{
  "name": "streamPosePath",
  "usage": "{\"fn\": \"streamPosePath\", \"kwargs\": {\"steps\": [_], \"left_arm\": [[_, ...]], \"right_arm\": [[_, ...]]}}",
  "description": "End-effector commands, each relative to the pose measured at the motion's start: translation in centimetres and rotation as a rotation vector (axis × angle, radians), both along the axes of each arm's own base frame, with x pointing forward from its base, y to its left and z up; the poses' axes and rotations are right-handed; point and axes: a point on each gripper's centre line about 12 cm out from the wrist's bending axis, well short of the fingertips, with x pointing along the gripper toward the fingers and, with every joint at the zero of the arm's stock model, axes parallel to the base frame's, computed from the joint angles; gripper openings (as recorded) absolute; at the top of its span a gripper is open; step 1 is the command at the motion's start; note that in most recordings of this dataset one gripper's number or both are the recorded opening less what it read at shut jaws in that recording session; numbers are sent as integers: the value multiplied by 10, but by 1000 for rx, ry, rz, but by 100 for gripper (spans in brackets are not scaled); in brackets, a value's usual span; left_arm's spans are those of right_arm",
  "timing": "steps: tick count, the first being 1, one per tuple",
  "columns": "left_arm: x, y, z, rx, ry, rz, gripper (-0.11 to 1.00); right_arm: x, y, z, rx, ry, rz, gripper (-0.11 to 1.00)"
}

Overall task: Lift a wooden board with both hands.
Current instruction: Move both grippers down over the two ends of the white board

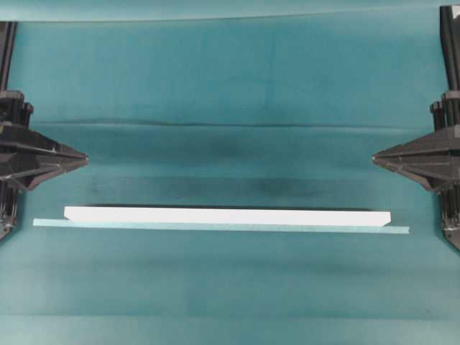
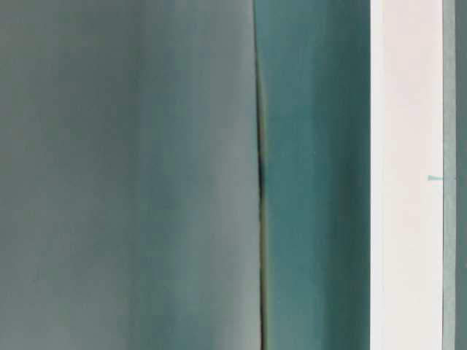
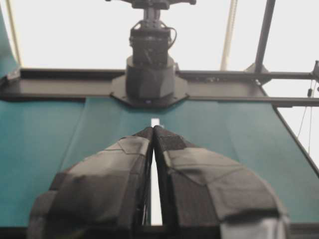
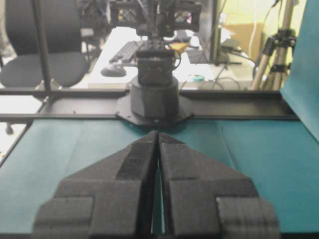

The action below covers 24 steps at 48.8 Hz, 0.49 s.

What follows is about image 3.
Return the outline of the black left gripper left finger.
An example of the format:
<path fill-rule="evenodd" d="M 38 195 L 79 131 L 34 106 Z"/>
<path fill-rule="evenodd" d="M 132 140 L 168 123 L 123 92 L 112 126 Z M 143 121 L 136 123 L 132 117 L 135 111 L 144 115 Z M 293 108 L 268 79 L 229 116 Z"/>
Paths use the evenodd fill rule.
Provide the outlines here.
<path fill-rule="evenodd" d="M 130 239 L 145 217 L 153 129 L 58 172 L 29 216 L 29 239 Z"/>

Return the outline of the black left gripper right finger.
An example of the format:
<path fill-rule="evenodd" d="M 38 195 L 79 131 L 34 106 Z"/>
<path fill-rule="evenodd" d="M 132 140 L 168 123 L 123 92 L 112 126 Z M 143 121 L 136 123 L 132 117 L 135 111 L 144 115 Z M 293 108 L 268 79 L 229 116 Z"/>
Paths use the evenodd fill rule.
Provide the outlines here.
<path fill-rule="evenodd" d="M 160 126 L 154 150 L 164 224 L 183 239 L 288 239 L 288 212 L 271 185 L 226 156 Z"/>

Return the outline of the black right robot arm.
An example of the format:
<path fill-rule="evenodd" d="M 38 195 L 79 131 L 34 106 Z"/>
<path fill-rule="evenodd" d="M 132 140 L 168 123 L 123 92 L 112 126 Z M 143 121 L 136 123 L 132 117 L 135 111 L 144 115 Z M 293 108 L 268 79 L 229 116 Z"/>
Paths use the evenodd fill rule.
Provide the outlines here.
<path fill-rule="evenodd" d="M 160 19 L 177 0 L 131 0 L 132 8 L 143 9 L 144 18 L 130 30 L 133 54 L 127 59 L 125 74 L 112 80 L 112 96 L 128 103 L 167 104 L 187 97 L 187 81 L 176 74 L 176 64 L 168 51 L 176 39 L 172 27 Z"/>

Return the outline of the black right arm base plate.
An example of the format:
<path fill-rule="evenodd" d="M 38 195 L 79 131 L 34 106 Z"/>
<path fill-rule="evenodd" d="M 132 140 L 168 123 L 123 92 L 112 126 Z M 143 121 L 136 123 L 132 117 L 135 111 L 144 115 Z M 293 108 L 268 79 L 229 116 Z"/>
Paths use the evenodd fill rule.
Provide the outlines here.
<path fill-rule="evenodd" d="M 188 97 L 188 83 L 175 76 L 173 81 L 127 82 L 126 76 L 112 80 L 111 96 L 134 108 L 167 108 Z"/>

